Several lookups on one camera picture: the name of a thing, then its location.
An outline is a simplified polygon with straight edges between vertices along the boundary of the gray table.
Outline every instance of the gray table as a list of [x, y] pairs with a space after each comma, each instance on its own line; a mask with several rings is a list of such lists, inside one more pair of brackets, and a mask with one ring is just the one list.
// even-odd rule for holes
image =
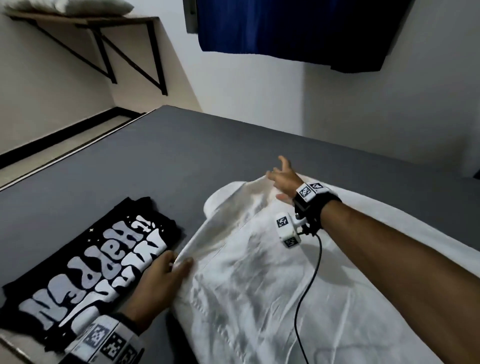
[[[16, 279], [123, 198], [151, 196], [185, 229], [231, 181], [254, 180], [290, 158], [298, 172], [397, 207], [480, 250], [480, 181], [164, 106], [0, 192], [0, 285]], [[173, 361], [160, 316], [144, 333], [142, 363]]]

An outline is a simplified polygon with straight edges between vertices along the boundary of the white wall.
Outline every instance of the white wall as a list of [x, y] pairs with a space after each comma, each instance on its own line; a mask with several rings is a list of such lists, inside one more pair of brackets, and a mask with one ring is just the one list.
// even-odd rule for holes
[[[40, 25], [97, 62], [85, 31]], [[32, 26], [2, 14], [0, 49], [0, 153], [114, 106], [105, 76]]]
[[[170, 95], [117, 57], [119, 106], [171, 104], [455, 172], [480, 168], [480, 152], [469, 147], [480, 122], [480, 2], [416, 0], [380, 72], [341, 74], [268, 56], [204, 53], [186, 33], [182, 1], [130, 1], [135, 13], [160, 17]], [[145, 30], [108, 35], [155, 75]]]

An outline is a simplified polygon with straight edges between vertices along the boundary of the black baseboard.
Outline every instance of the black baseboard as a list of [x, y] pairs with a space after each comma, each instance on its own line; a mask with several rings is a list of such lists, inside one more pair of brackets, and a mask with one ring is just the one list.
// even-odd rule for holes
[[27, 158], [35, 153], [41, 152], [44, 149], [63, 142], [65, 139], [71, 138], [72, 136], [80, 134], [85, 130], [91, 129], [94, 126], [100, 125], [101, 123], [113, 119], [117, 116], [125, 116], [130, 119], [135, 119], [140, 117], [141, 115], [142, 114], [139, 112], [124, 108], [111, 108], [97, 115], [94, 115], [91, 118], [79, 121], [74, 125], [67, 126], [62, 130], [44, 136], [43, 138], [34, 140], [28, 144], [25, 144], [24, 146], [20, 146], [18, 148], [9, 150], [6, 153], [0, 154], [0, 169], [9, 166], [15, 162], [18, 162], [19, 160]]

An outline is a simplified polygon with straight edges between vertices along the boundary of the black cable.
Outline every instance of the black cable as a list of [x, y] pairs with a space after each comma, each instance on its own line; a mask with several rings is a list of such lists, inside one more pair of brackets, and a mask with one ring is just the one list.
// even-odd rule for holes
[[307, 286], [307, 289], [305, 290], [305, 292], [303, 293], [303, 295], [300, 297], [300, 301], [299, 301], [299, 304], [297, 305], [297, 310], [295, 311], [295, 318], [293, 320], [293, 326], [295, 327], [295, 334], [297, 335], [297, 340], [300, 344], [300, 349], [301, 349], [301, 352], [303, 353], [303, 357], [305, 358], [305, 361], [307, 364], [309, 364], [308, 362], [308, 359], [307, 359], [307, 355], [305, 354], [305, 350], [303, 349], [303, 346], [301, 344], [301, 340], [300, 340], [300, 336], [299, 336], [299, 332], [297, 330], [297, 316], [299, 314], [299, 310], [300, 310], [300, 305], [301, 305], [301, 302], [303, 301], [303, 299], [305, 298], [305, 296], [307, 295], [307, 292], [308, 290], [310, 289], [310, 287], [312, 286], [312, 283], [313, 281], [315, 280], [315, 277], [317, 276], [317, 272], [318, 272], [318, 267], [320, 266], [320, 260], [322, 259], [322, 241], [320, 240], [320, 237], [315, 234], [315, 236], [318, 238], [318, 243], [320, 244], [320, 252], [318, 254], [318, 262], [317, 262], [317, 266], [315, 267], [315, 271], [313, 273], [313, 277], [312, 279], [310, 280], [310, 283], [308, 284]]

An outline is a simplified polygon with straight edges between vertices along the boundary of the folded black t-shirt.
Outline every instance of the folded black t-shirt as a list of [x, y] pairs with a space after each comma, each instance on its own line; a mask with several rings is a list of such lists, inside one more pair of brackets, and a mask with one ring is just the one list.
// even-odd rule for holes
[[180, 238], [149, 197], [126, 198], [55, 254], [3, 286], [0, 327], [62, 351], [113, 310], [152, 260]]

